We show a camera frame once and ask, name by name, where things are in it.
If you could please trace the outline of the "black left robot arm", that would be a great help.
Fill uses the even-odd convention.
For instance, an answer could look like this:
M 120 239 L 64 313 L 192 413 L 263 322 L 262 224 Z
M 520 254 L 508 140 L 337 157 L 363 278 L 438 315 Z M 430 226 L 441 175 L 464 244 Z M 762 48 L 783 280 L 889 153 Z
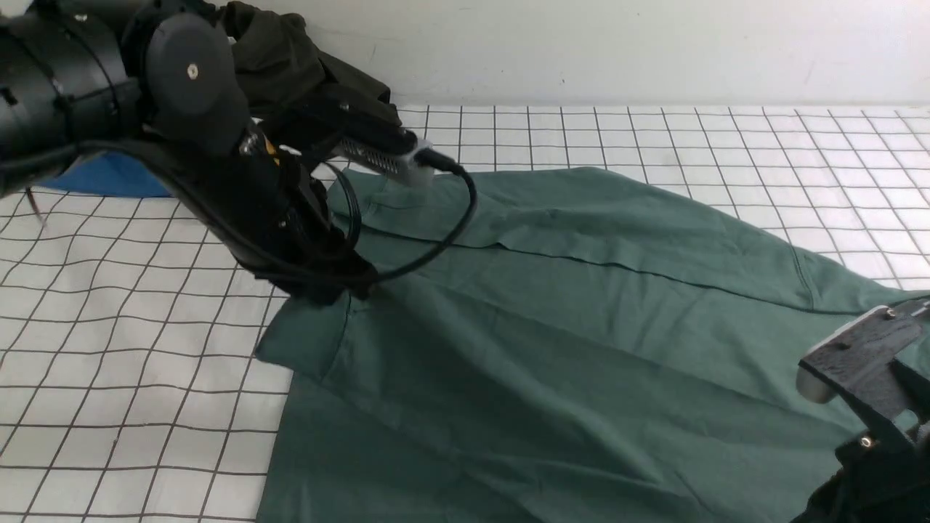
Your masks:
M 323 162 L 251 116 L 225 34 L 177 1 L 34 1 L 2 20 L 2 195 L 95 153 L 159 179 L 236 262 L 292 296 L 366 299 L 378 273 L 332 221 Z

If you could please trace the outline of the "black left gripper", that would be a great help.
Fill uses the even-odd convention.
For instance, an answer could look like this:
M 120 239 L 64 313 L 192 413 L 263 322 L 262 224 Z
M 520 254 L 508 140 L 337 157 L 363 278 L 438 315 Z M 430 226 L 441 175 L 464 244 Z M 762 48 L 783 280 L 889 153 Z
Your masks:
M 265 136 L 229 155 L 172 145 L 171 192 L 255 278 L 321 305 L 370 296 L 378 272 L 334 224 L 326 188 Z

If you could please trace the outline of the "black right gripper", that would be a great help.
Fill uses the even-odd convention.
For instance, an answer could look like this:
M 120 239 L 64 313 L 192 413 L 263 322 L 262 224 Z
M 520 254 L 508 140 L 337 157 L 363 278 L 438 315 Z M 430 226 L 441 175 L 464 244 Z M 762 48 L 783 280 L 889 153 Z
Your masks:
M 865 429 L 837 447 L 839 470 L 794 522 L 928 521 L 928 378 L 898 360 L 926 322 L 926 299 L 877 306 L 799 361 L 798 393 L 814 404 L 839 397 Z

